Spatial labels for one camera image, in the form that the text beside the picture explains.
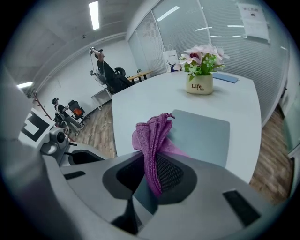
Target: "pink cloth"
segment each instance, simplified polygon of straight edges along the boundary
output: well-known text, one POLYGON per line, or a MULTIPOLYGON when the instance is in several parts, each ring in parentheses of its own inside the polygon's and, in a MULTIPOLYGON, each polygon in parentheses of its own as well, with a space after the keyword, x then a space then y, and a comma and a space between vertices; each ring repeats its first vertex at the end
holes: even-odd
POLYGON ((172 114, 163 113, 152 117, 147 123, 137 123, 136 130, 132 134, 132 145, 135 150, 144 154, 144 168, 148 185, 154 195, 162 194, 161 185, 157 175, 155 154, 156 152, 170 152, 187 156, 186 153, 178 149, 174 143, 166 136, 172 127, 172 114))

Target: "white bag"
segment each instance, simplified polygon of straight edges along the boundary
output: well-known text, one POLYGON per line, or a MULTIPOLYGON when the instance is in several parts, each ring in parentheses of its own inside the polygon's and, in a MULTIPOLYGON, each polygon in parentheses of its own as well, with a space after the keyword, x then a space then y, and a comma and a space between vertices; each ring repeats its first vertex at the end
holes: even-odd
POLYGON ((173 67, 175 64, 179 64, 179 60, 178 60, 178 56, 176 53, 176 50, 170 50, 170 47, 168 46, 168 51, 166 51, 166 47, 165 47, 165 51, 163 52, 164 55, 164 59, 165 59, 165 66, 167 68, 167 72, 176 72, 177 70, 174 70, 173 67))

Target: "white desk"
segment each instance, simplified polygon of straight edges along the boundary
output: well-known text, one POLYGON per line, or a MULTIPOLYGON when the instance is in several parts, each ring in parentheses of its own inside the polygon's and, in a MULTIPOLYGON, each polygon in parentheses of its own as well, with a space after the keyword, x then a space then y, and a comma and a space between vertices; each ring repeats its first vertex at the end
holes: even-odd
POLYGON ((104 88, 102 88, 99 92, 97 92, 95 95, 91 96, 91 99, 93 99, 93 101, 96 103, 97 108, 101 111, 102 104, 106 103, 107 101, 109 101, 112 98, 112 95, 110 94, 110 92, 107 90, 106 85, 103 85, 104 88), (99 101, 98 97, 100 96, 101 93, 107 93, 109 96, 109 99, 107 99, 107 95, 102 97, 102 101, 99 101))
POLYGON ((179 109, 230 122, 226 169, 250 182, 258 159, 262 130, 253 81, 240 76, 236 76, 239 81, 235 84, 214 79, 211 95, 194 95, 184 90, 186 74, 164 73, 113 96, 113 129, 118 156, 134 151, 131 136, 136 123, 179 109))

